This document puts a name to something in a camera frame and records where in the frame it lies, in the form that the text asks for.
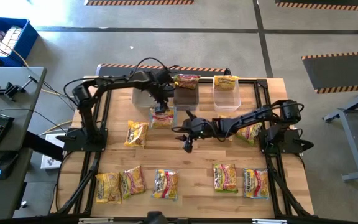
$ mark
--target computer mouse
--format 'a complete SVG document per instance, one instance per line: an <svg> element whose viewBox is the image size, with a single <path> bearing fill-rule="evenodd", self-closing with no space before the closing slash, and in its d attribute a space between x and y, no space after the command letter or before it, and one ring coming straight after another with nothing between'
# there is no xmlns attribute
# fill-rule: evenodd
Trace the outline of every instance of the computer mouse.
<svg viewBox="0 0 358 224"><path fill-rule="evenodd" d="M0 158L0 180L5 180L12 173L13 167L19 157L17 151L9 151Z"/></svg>

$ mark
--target gray desk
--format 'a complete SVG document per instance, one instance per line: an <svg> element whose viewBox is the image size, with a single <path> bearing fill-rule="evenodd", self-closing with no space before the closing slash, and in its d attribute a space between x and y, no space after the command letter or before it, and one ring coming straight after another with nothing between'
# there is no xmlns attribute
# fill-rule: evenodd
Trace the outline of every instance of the gray desk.
<svg viewBox="0 0 358 224"><path fill-rule="evenodd" d="M28 76L33 76L39 81L26 87L27 93L18 93L17 102L12 102L0 96L0 110L4 108L28 108L34 109L44 81L46 69L44 68L0 68L0 85L5 88L7 82L14 85L23 85ZM19 159L6 180L0 180L0 219L12 218L18 201L20 200L24 184L27 166L29 165L32 149L22 148L27 128L31 120L32 112L28 110L3 111L10 117L15 118L13 126L6 137L0 143L0 157L3 151L19 150Z"/></svg>
<svg viewBox="0 0 358 224"><path fill-rule="evenodd" d="M26 88L26 93L18 93L14 97L16 102L11 101L5 96L0 96L0 110L6 108L25 108L34 110L38 96L41 91L42 83L44 82L45 68L25 68L25 67L0 67L0 86L5 88L8 82L13 85L22 86L29 80L31 75L39 84L30 83ZM16 151L22 147L22 143L29 127L31 116L29 110L7 110L2 111L1 114L15 118L12 127L5 135L0 143L0 151Z"/></svg>

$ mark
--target wooden table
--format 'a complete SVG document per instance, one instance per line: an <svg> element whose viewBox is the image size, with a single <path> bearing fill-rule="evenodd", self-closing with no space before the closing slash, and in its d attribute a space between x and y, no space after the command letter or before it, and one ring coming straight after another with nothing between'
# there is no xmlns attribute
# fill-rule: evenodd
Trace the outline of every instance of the wooden table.
<svg viewBox="0 0 358 224"><path fill-rule="evenodd" d="M284 81L270 78L268 88L271 101L287 99ZM241 85L242 104L232 114L214 111L212 84L200 84L200 103L196 115L206 119L219 115L236 116L256 108L255 93L252 85ZM243 197L243 168L266 168L266 161L258 144L249 146L238 138L233 142L219 142L206 139L194 142L193 152L186 153L182 142L174 137L178 134L167 129L150 129L147 144L141 147L126 147L127 121L148 121L149 110L139 109L131 103L132 89L114 90L109 107L107 128L109 137L106 150L102 154L99 173L118 172L141 165L147 191L123 200L121 205L95 203L92 217L145 217L148 211L161 211L166 217L193 218L273 218L271 199L258 200ZM184 111L179 111L177 125L187 119ZM73 127L80 127L80 116L75 113ZM74 152L65 161L59 183L59 206L72 195L80 179L83 152ZM313 213L308 184L302 163L294 155L283 154L283 165L288 188L306 211ZM212 165L234 163L237 168L237 194L217 193L214 191ZM179 171L178 200L151 197L154 188L156 169ZM282 192L277 186L280 208L284 212ZM85 207L88 189L85 189L81 209Z"/></svg>

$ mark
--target blue plastic bin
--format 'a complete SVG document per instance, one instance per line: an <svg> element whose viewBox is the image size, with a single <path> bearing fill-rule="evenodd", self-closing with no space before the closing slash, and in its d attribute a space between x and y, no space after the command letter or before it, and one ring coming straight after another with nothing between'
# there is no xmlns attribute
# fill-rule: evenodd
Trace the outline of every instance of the blue plastic bin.
<svg viewBox="0 0 358 224"><path fill-rule="evenodd" d="M23 28L13 49L24 59L26 59L32 46L35 43L35 40L37 40L38 33L30 25L30 20L28 19L11 19L0 17L0 31L7 32L12 26ZM0 59L4 62L4 66L7 67L24 66L23 61L14 52L11 52L10 57L0 57Z"/></svg>

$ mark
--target gray floor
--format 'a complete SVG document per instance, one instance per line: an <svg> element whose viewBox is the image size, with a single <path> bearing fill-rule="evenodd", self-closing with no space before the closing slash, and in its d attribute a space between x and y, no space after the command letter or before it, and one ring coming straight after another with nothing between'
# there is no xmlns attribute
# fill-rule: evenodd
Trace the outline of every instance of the gray floor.
<svg viewBox="0 0 358 224"><path fill-rule="evenodd" d="M35 26L165 27L256 29L252 0L196 0L192 6L84 6L81 0L16 0L21 9L0 16L27 17ZM278 8L273 0L259 0L265 29L358 30L358 12ZM47 81L59 91L63 84L93 75L101 63L137 63L157 57L166 64L231 68L240 77L266 77L258 34L170 34L117 32L40 32L30 55L31 66L48 69ZM302 55L358 51L358 35L266 35L274 77L284 78L288 96L306 105L303 137L315 147L304 156L314 211L323 218L358 221L358 180L344 183L341 175L356 171L339 121L326 124L322 116L339 108L357 93L317 95L301 62ZM36 110L57 123L70 120L72 111L56 96L42 93ZM30 130L51 127L34 116ZM55 172L37 170L32 159L25 198L30 210L15 217L45 215ZM42 197L34 191L43 192Z"/></svg>

